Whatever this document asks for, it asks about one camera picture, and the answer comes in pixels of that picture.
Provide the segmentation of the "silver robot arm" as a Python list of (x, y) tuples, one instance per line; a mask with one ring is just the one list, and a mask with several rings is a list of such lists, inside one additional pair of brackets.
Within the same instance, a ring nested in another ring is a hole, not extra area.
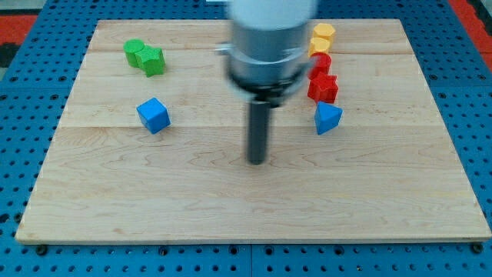
[(277, 108), (303, 82), (310, 20), (317, 0), (233, 0), (227, 5), (230, 38), (219, 52), (226, 56), (226, 77), (251, 104)]

